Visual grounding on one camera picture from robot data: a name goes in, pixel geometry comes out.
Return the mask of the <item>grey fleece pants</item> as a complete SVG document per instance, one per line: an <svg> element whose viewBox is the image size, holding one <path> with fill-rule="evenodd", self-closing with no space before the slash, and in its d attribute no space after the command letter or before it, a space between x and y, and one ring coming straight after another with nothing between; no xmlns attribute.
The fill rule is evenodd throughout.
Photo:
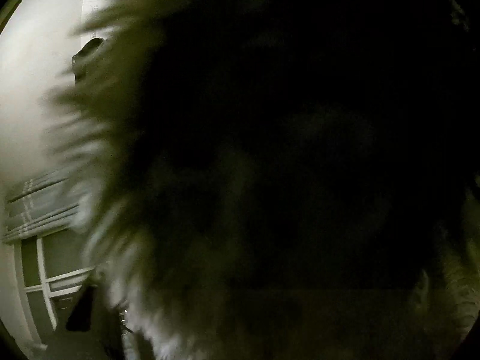
<svg viewBox="0 0 480 360"><path fill-rule="evenodd" d="M459 0L131 1L49 150L147 357L477 359Z"/></svg>

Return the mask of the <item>grey striped curtain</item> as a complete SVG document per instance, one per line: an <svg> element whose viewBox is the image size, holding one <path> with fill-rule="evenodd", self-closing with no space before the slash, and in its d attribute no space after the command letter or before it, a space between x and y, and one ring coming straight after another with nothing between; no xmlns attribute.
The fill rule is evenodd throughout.
<svg viewBox="0 0 480 360"><path fill-rule="evenodd" d="M81 192L64 192L64 169L36 175L7 190L6 244L63 227L77 213Z"/></svg>

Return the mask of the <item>window frame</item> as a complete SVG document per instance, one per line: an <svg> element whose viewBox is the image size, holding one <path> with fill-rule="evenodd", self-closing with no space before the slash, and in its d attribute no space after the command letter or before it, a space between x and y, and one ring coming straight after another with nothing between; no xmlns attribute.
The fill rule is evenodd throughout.
<svg viewBox="0 0 480 360"><path fill-rule="evenodd" d="M22 240L19 258L20 293L32 334L45 341L66 314L73 296L92 272L80 258L83 236L65 229Z"/></svg>

